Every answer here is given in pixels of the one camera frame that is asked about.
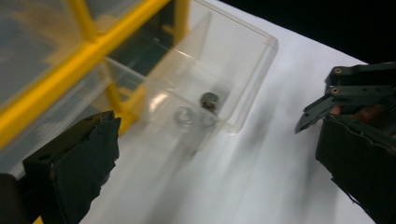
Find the white table surface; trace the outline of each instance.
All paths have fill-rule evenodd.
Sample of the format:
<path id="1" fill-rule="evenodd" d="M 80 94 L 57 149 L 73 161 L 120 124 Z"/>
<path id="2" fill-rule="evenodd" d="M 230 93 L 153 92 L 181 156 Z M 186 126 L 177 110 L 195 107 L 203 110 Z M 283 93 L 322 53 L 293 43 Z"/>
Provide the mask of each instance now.
<path id="1" fill-rule="evenodd" d="M 191 154 L 137 122 L 120 138 L 117 166 L 81 223 L 374 223 L 315 160 L 320 123 L 294 133 L 304 107 L 322 96 L 330 70 L 363 62 L 219 1 L 207 2 L 279 42 L 245 127 L 236 135 L 219 133 Z"/>

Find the transparent container wall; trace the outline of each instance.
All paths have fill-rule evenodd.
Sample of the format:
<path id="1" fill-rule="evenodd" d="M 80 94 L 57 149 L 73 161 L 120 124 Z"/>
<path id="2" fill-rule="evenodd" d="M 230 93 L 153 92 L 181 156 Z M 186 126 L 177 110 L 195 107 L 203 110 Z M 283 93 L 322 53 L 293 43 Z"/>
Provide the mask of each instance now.
<path id="1" fill-rule="evenodd" d="M 0 1 L 0 107 L 80 42 L 64 1 Z"/>
<path id="2" fill-rule="evenodd" d="M 104 90 L 110 80 L 103 64 L 92 69 L 73 89 L 0 151 L 0 173 L 21 175 L 21 161 L 28 155 L 78 120 L 109 110 Z"/>
<path id="3" fill-rule="evenodd" d="M 98 31 L 105 31 L 142 0 L 86 0 Z"/>
<path id="4" fill-rule="evenodd" d="M 187 144 L 184 133 L 196 129 L 242 128 L 277 49 L 276 39 L 264 31 L 204 1 L 192 3 L 197 24 L 148 76 L 148 119 L 181 134 Z M 201 107 L 207 92 L 218 96 L 215 113 Z M 184 119 L 177 118 L 180 113 Z"/>
<path id="5" fill-rule="evenodd" d="M 124 64 L 107 58 L 107 65 L 110 74 L 115 80 L 120 101 L 128 112 L 137 116 L 142 115 L 145 106 L 145 77 L 130 69 Z"/>

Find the metal screw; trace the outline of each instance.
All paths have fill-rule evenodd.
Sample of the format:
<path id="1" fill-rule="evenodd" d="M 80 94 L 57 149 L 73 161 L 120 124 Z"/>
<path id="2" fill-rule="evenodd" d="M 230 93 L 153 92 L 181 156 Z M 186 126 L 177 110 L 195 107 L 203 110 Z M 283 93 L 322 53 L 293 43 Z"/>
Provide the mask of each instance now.
<path id="1" fill-rule="evenodd" d="M 217 110 L 219 97 L 212 92 L 207 92 L 201 97 L 201 107 L 215 113 Z"/>
<path id="2" fill-rule="evenodd" d="M 343 70 L 341 68 L 334 68 L 334 73 L 335 74 L 341 74 Z"/>

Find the yellow bar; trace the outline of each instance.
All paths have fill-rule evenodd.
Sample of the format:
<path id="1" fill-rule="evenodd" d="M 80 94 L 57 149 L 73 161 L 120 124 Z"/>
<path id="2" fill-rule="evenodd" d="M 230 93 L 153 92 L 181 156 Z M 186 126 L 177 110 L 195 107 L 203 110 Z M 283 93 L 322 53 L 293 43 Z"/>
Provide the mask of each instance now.
<path id="1" fill-rule="evenodd" d="M 136 6 L 108 32 L 99 38 L 103 51 L 109 53 L 147 20 L 154 16 L 170 0 L 148 0 Z"/>
<path id="2" fill-rule="evenodd" d="M 77 52 L 46 74 L 32 88 L 0 112 L 0 148 L 81 80 L 90 69 L 128 36 L 157 13 L 169 0 L 147 0 L 117 22 L 114 27 L 84 43 Z"/>
<path id="3" fill-rule="evenodd" d="M 190 15 L 190 0 L 175 0 L 175 33 L 174 45 L 187 34 Z"/>

